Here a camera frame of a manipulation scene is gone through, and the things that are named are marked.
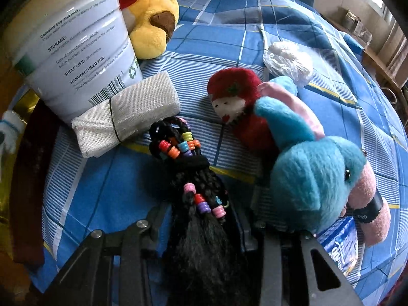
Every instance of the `pink plush ear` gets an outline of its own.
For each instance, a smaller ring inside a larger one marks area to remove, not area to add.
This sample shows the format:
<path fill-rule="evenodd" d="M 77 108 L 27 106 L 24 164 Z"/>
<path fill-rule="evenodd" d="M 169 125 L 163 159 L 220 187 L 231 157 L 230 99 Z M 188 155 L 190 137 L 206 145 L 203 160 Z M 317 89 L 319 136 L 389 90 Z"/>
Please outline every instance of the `pink plush ear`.
<path fill-rule="evenodd" d="M 377 182 L 370 162 L 367 161 L 363 168 L 361 177 L 348 196 L 348 204 L 352 209 L 364 208 L 374 197 Z"/>
<path fill-rule="evenodd" d="M 303 117 L 306 124 L 312 129 L 316 140 L 324 137 L 323 126 L 313 111 L 299 99 L 281 85 L 272 81 L 266 81 L 258 85 L 258 91 L 261 97 L 271 97 L 282 101 L 296 114 Z"/>
<path fill-rule="evenodd" d="M 377 183 L 370 162 L 367 161 L 361 178 L 351 190 L 348 204 L 352 209 L 364 208 L 373 199 L 377 191 Z M 372 246 L 385 240 L 390 229 L 391 213 L 387 200 L 383 199 L 383 207 L 378 216 L 370 223 L 360 223 L 367 246 Z"/>

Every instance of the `doll face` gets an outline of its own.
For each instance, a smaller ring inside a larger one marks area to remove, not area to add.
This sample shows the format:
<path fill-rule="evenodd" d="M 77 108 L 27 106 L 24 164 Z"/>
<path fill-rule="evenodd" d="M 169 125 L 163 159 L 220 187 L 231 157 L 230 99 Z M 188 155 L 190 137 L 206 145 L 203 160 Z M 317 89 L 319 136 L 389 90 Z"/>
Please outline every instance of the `doll face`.
<path fill-rule="evenodd" d="M 244 112 L 245 100 L 240 97 L 225 97 L 213 101 L 213 108 L 224 123 L 231 123 Z"/>

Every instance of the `red doll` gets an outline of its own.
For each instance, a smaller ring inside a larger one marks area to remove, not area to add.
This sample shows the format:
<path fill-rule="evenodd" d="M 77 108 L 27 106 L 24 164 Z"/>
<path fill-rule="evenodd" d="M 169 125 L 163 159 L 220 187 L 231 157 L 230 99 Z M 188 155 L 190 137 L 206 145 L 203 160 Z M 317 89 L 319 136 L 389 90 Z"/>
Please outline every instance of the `red doll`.
<path fill-rule="evenodd" d="M 275 145 L 266 120 L 253 113 L 255 101 L 261 97 L 257 90 L 262 81 L 251 70 L 225 69 L 214 74 L 207 85 L 215 112 L 231 125 L 232 132 L 251 152 L 277 158 Z"/>

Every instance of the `plush eye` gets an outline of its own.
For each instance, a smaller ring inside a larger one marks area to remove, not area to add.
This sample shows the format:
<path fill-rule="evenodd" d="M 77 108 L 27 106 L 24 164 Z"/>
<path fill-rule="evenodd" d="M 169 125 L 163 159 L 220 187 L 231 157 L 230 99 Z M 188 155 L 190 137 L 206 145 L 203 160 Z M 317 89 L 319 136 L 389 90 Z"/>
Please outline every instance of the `plush eye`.
<path fill-rule="evenodd" d="M 344 172 L 344 180 L 347 181 L 350 178 L 350 170 L 346 169 Z"/>

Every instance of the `colorful plastic bead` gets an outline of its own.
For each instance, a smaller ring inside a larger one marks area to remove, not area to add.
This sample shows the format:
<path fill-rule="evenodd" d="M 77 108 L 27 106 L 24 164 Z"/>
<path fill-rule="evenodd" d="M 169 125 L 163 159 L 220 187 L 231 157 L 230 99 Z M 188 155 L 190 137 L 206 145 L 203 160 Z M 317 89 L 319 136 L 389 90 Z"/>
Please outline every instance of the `colorful plastic bead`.
<path fill-rule="evenodd" d="M 188 124 L 188 122 L 187 122 L 184 118 L 179 117 L 179 120 L 180 120 L 181 122 L 183 122 L 185 125 L 187 125 L 188 129 L 191 130 L 190 125 Z"/>
<path fill-rule="evenodd" d="M 169 150 L 170 147 L 170 143 L 166 142 L 165 140 L 162 140 L 159 144 L 159 149 L 163 152 L 163 153 L 167 153 L 167 151 Z"/>
<path fill-rule="evenodd" d="M 193 134 L 191 132 L 185 132 L 182 134 L 182 137 L 185 141 L 190 142 L 193 140 Z"/>
<path fill-rule="evenodd" d="M 206 201 L 199 203 L 197 208 L 201 214 L 211 213 L 211 208 Z"/>
<path fill-rule="evenodd" d="M 226 212 L 222 205 L 220 205 L 213 209 L 213 214 L 217 219 L 220 219 L 226 215 Z"/>
<path fill-rule="evenodd" d="M 188 150 L 187 152 L 181 153 L 182 156 L 193 156 L 193 152 Z"/>
<path fill-rule="evenodd" d="M 187 142 L 187 144 L 190 150 L 195 150 L 194 141 L 190 140 L 189 142 Z"/>
<path fill-rule="evenodd" d="M 180 151 L 176 147 L 172 147 L 170 151 L 167 153 L 172 159 L 176 159 L 180 155 Z"/>
<path fill-rule="evenodd" d="M 194 196 L 194 202 L 195 202 L 196 205 L 198 205 L 199 203 L 204 202 L 204 201 L 205 201 L 205 199 L 201 194 L 197 193 Z"/>
<path fill-rule="evenodd" d="M 193 192 L 195 194 L 195 186 L 193 183 L 187 183 L 184 185 L 184 193 Z"/>
<path fill-rule="evenodd" d="M 183 141 L 182 143 L 178 144 L 177 147 L 179 148 L 181 153 L 187 152 L 189 150 L 187 141 Z"/>

